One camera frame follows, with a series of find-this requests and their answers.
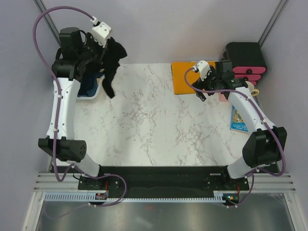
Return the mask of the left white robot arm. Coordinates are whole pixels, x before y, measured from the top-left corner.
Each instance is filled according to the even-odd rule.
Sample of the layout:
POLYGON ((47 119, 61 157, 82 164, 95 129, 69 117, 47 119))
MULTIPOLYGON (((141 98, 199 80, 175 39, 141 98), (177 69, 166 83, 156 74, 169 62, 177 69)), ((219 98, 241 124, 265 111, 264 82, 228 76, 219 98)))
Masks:
POLYGON ((99 173, 99 164, 87 154, 86 142, 75 139, 75 104, 87 65, 102 62, 110 30, 96 26, 82 39, 83 31, 77 27, 61 29, 60 48, 51 66, 54 86, 51 122, 46 137, 38 140, 39 148, 53 158, 54 164, 66 162, 89 176, 89 184, 95 189, 104 187, 106 178, 99 173))

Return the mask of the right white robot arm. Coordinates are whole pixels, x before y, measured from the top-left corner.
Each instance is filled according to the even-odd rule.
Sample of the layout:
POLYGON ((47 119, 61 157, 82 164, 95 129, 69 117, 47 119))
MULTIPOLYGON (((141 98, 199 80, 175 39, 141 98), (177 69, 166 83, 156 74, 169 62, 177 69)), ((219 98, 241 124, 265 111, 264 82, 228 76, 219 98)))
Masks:
POLYGON ((242 149, 242 157, 227 166, 228 173, 220 177, 221 186, 232 189, 238 178, 247 177, 257 171, 279 177, 285 173, 284 147, 287 131, 277 127, 262 112, 254 100, 248 84, 243 78, 236 78, 230 60, 210 65, 207 61, 197 62, 191 70, 199 78, 189 87, 202 101, 206 96, 222 93, 239 112, 250 133, 242 149))

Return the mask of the black t shirt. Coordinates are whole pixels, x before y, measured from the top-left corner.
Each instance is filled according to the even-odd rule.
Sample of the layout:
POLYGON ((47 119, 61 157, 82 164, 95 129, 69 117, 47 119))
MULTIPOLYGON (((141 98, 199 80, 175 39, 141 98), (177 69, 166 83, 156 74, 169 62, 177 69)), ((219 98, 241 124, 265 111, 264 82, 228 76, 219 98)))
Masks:
POLYGON ((113 37, 110 37, 104 49, 102 66, 104 79, 102 87, 106 95, 112 99, 115 97, 115 92, 112 88, 112 81, 116 75, 117 69, 120 67, 119 61, 127 57, 125 48, 113 37))

